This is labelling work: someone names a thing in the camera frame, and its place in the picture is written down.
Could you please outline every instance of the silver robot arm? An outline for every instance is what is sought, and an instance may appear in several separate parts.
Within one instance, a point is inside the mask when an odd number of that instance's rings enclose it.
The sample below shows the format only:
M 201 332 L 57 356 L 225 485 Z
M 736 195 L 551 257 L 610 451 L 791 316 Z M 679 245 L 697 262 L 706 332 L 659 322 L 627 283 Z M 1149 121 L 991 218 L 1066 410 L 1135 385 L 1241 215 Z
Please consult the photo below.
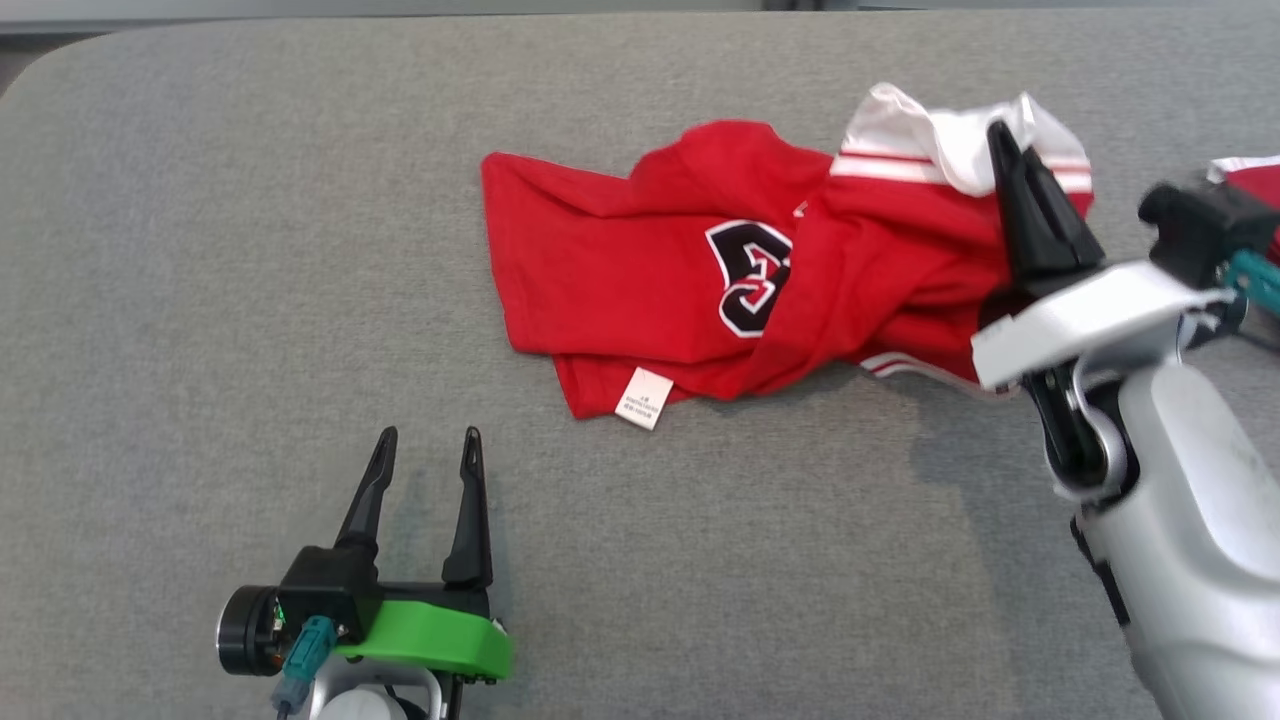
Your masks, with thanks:
M 1170 363 L 1123 382 L 1139 466 L 1073 529 L 1167 720 L 1280 717 L 1280 486 L 1212 383 Z
M 426 702 L 406 706 L 385 688 L 421 688 Z M 458 717 L 444 702 L 439 678 L 430 670 L 365 659 L 330 657 L 316 674 L 308 720 L 445 720 Z
M 1034 400 L 1071 532 L 1164 716 L 1280 719 L 1280 484 L 1181 363 L 1243 318 L 1217 272 L 1280 217 L 1231 188 L 1160 186 L 1139 210 L 1160 228 L 1151 260 L 1105 268 L 1034 151 L 989 140 L 1016 287 L 973 338 L 979 378 Z

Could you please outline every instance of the gray fabric surface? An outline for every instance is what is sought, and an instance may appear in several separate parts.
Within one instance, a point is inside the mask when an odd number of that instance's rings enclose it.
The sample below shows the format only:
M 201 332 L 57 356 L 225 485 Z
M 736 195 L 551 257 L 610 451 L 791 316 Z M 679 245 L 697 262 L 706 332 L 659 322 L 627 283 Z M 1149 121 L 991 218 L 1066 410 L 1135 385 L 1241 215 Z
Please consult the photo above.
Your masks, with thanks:
M 690 124 L 835 149 L 893 81 L 1034 96 L 1112 255 L 1160 178 L 1280 151 L 1275 13 L 302 20 L 46 56 L 0 99 L 5 717 L 268 717 L 237 585 L 332 539 L 401 429 L 383 577 L 434 578 L 485 433 L 515 678 L 472 719 L 1152 719 L 1025 400 L 831 368 L 573 421 L 506 342 L 480 159 L 621 173 Z M 1272 466 L 1276 357 L 1199 354 Z

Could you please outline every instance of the red shirt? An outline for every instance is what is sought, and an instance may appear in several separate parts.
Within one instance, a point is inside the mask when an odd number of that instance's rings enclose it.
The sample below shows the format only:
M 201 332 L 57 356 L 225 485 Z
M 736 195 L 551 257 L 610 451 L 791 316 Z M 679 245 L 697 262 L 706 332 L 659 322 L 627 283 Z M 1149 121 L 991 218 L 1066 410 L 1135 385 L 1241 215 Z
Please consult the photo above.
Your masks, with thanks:
M 576 418 L 612 413 L 637 366 L 673 380 L 668 402 L 769 393 L 832 360 L 974 382 L 969 337 L 1007 279 L 1000 213 L 931 168 L 833 164 L 741 120 L 692 128 L 627 178 L 493 154 L 511 345 L 553 356 Z
M 1280 210 L 1280 161 L 1271 165 L 1233 170 L 1226 173 L 1226 182 Z M 1271 243 L 1267 259 L 1280 264 L 1280 228 L 1276 229 L 1276 238 Z

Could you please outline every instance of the clothing tag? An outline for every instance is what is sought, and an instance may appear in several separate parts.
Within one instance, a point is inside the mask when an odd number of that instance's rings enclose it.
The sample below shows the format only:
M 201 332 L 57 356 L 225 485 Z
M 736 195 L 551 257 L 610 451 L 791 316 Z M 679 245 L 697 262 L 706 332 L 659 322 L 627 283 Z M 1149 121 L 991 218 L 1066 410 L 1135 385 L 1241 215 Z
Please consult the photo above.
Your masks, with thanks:
M 636 368 L 613 413 L 623 420 L 652 430 L 658 424 L 658 415 L 662 414 L 662 406 L 667 402 L 671 384 L 671 380 L 657 373 Z

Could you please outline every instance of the white sleeve trim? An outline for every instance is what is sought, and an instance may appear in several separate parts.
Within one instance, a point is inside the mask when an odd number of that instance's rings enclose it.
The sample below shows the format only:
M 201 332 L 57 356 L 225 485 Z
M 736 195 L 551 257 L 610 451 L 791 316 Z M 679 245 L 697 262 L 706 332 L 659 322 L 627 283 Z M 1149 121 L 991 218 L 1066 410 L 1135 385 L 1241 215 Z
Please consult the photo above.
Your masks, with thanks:
M 1001 119 L 1018 146 L 1034 147 L 1068 192 L 1089 192 L 1084 145 L 1025 92 L 973 110 L 929 110 L 882 82 L 849 122 L 832 174 L 950 184 L 980 197 L 996 190 L 987 126 Z
M 1226 179 L 1226 176 L 1235 170 L 1268 168 L 1271 165 L 1280 165 L 1280 155 L 1270 158 L 1219 158 L 1210 161 L 1206 177 L 1208 177 L 1208 182 L 1222 182 Z
M 896 375 L 897 373 L 915 373 L 918 375 L 924 375 L 948 386 L 957 387 L 974 397 L 984 400 L 1005 397 L 1007 395 L 1007 389 L 983 389 L 980 384 L 973 380 L 966 380 L 943 370 L 942 368 L 938 368 L 937 365 L 931 365 L 919 357 L 908 355 L 906 352 L 882 352 L 879 355 L 872 355 L 859 363 L 859 365 L 877 378 L 887 378 L 890 375 Z

